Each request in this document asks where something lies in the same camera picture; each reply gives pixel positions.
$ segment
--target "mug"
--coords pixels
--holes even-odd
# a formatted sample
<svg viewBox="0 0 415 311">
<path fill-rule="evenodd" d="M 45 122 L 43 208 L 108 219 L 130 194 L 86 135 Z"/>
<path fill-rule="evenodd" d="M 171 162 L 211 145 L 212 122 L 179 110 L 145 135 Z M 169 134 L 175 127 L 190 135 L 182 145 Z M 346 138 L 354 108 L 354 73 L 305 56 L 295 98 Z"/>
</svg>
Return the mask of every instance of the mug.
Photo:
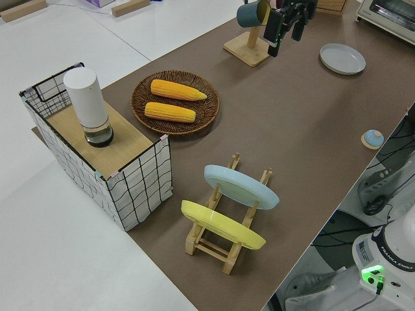
<svg viewBox="0 0 415 311">
<path fill-rule="evenodd" d="M 270 3 L 267 0 L 258 0 L 245 4 L 238 8 L 236 19 L 241 27 L 256 27 L 266 25 L 271 11 Z"/>
</svg>

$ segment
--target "gray plate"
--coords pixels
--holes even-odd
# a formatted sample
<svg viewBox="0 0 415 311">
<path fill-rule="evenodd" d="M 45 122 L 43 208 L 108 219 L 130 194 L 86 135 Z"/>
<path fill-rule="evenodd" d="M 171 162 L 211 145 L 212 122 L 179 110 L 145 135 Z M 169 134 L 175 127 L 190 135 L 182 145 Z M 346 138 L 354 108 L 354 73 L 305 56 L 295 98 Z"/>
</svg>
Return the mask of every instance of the gray plate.
<svg viewBox="0 0 415 311">
<path fill-rule="evenodd" d="M 366 67 L 366 61 L 355 49 L 339 43 L 329 43 L 320 50 L 323 64 L 341 75 L 355 75 Z"/>
</svg>

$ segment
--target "round wicker tray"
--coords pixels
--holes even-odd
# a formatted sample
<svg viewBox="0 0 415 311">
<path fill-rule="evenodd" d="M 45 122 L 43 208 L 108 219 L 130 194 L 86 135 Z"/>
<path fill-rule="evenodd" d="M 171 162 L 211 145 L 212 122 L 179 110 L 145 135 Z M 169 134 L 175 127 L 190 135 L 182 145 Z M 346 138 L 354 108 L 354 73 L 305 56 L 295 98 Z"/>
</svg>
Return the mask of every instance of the round wicker tray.
<svg viewBox="0 0 415 311">
<path fill-rule="evenodd" d="M 194 87 L 205 93 L 207 99 L 192 102 L 153 95 L 150 90 L 153 79 L 162 79 Z M 147 102 L 161 102 L 192 109 L 196 111 L 196 120 L 193 123 L 182 123 L 148 118 L 144 115 Z M 138 83 L 131 95 L 131 108 L 138 121 L 148 128 L 170 135 L 184 135 L 200 131 L 212 123 L 219 111 L 219 96 L 215 88 L 202 77 L 186 71 L 168 70 L 154 73 Z"/>
</svg>

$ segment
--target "brown tabletop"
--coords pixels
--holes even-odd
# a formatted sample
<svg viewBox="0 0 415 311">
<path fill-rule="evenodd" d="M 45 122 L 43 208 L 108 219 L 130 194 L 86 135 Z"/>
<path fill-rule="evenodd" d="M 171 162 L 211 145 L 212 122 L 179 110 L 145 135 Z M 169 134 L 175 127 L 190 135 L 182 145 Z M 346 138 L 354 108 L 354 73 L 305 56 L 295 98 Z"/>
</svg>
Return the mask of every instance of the brown tabletop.
<svg viewBox="0 0 415 311">
<path fill-rule="evenodd" d="M 245 31 L 231 20 L 103 90 L 106 101 L 153 141 L 160 134 L 130 110 L 130 94 L 142 79 L 179 69 L 203 76 L 219 93 L 210 132 L 171 137 L 173 197 L 129 231 L 199 310 L 260 310 L 375 156 L 361 135 L 377 129 L 388 137 L 412 106 L 415 48 L 356 22 L 357 7 L 350 1 L 340 17 L 317 13 L 300 42 L 288 34 L 278 57 L 254 68 L 222 48 Z M 319 59 L 327 43 L 357 49 L 366 69 L 355 76 L 330 71 Z M 239 171 L 253 178 L 274 169 L 268 186 L 281 202 L 258 211 L 251 226 L 266 244 L 243 249 L 225 275 L 221 261 L 199 250 L 185 253 L 191 222 L 180 204 L 205 203 L 211 188 L 204 167 L 226 166 L 235 152 L 241 153 Z M 227 198 L 217 210 L 239 221 L 245 212 Z"/>
</svg>

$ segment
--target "yellow corn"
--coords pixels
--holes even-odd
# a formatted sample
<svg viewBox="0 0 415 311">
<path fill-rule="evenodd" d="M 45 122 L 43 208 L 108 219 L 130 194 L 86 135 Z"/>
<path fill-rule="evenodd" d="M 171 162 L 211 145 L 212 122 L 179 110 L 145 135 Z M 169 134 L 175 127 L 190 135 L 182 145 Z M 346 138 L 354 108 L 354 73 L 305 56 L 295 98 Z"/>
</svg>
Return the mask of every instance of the yellow corn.
<svg viewBox="0 0 415 311">
<path fill-rule="evenodd" d="M 186 123 L 192 123 L 196 119 L 196 112 L 191 109 L 160 102 L 147 102 L 144 115 L 153 119 Z"/>
<path fill-rule="evenodd" d="M 163 97 L 192 101 L 207 98 L 205 93 L 193 87 L 160 79 L 151 81 L 151 93 Z"/>
</svg>

